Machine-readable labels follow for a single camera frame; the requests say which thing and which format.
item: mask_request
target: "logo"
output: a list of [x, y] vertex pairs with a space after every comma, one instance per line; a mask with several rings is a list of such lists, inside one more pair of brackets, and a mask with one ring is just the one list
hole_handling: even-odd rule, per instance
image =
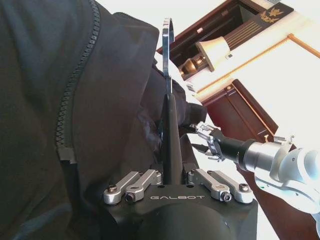
[[151, 196], [151, 200], [169, 200], [169, 199], [176, 199], [176, 200], [186, 200], [186, 199], [203, 199], [205, 196]]
[[271, 17], [277, 17], [278, 15], [281, 15], [284, 12], [280, 11], [280, 9], [272, 8], [271, 11], [268, 12], [268, 13], [269, 14], [267, 14], [267, 11], [264, 11], [264, 12], [260, 13], [261, 20], [266, 22], [266, 23], [273, 24], [275, 21], [279, 20], [280, 18], [271, 18]]

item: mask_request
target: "screw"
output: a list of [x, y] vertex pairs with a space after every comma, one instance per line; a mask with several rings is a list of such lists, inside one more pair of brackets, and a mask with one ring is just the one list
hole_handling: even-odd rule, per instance
[[246, 183], [240, 183], [239, 189], [241, 192], [248, 192], [249, 191], [249, 185]]
[[116, 185], [109, 185], [109, 187], [107, 188], [107, 192], [108, 193], [113, 193], [117, 190], [117, 186]]
[[124, 197], [124, 199], [128, 202], [128, 203], [133, 203], [135, 201], [135, 195], [133, 195], [131, 192], [127, 193]]
[[231, 201], [232, 196], [231, 196], [230, 193], [224, 191], [224, 192], [221, 194], [221, 198], [222, 198], [222, 200], [223, 200], [225, 203], [228, 203], [228, 202]]

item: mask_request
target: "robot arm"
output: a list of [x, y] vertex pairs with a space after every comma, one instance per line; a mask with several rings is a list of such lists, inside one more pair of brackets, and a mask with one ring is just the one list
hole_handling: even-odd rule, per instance
[[297, 148], [292, 142], [276, 137], [275, 142], [240, 141], [203, 122], [197, 134], [208, 143], [210, 152], [222, 160], [239, 164], [254, 173], [255, 183], [294, 208], [309, 214], [320, 212], [320, 153]]

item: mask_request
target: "zipper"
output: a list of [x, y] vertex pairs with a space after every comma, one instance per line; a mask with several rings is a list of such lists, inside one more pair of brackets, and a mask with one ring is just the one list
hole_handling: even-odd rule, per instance
[[91, 52], [93, 51], [100, 32], [100, 12], [95, 0], [89, 0], [93, 14], [93, 28], [91, 36], [81, 55], [80, 61], [74, 68], [65, 86], [63, 97], [60, 101], [58, 119], [55, 129], [55, 145], [60, 161], [76, 163], [72, 139], [72, 113], [73, 99], [79, 78], [85, 68]]

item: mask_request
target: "black jacket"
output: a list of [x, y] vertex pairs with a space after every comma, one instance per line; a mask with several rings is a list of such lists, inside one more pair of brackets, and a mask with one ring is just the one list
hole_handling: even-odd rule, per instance
[[0, 239], [100, 238], [93, 196], [157, 159], [158, 35], [94, 0], [0, 0]]

